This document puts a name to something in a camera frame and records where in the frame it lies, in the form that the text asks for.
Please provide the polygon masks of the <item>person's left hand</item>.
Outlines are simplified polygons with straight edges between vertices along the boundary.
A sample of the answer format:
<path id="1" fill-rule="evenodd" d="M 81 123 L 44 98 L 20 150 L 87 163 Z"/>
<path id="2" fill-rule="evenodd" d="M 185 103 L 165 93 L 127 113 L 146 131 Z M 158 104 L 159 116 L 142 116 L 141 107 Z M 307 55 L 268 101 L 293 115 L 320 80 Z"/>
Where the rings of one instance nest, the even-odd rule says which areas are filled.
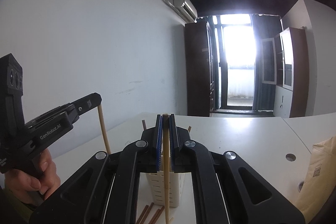
<path id="1" fill-rule="evenodd" d="M 39 192 L 43 200 L 46 200 L 60 186 L 60 177 L 56 173 L 56 164 L 53 162 L 48 149 L 41 153 L 39 168 L 43 172 L 43 176 L 40 179 L 30 176 L 22 170 L 9 170 L 5 173 L 6 188 L 23 203 L 37 204 L 30 196 L 30 192 Z"/>

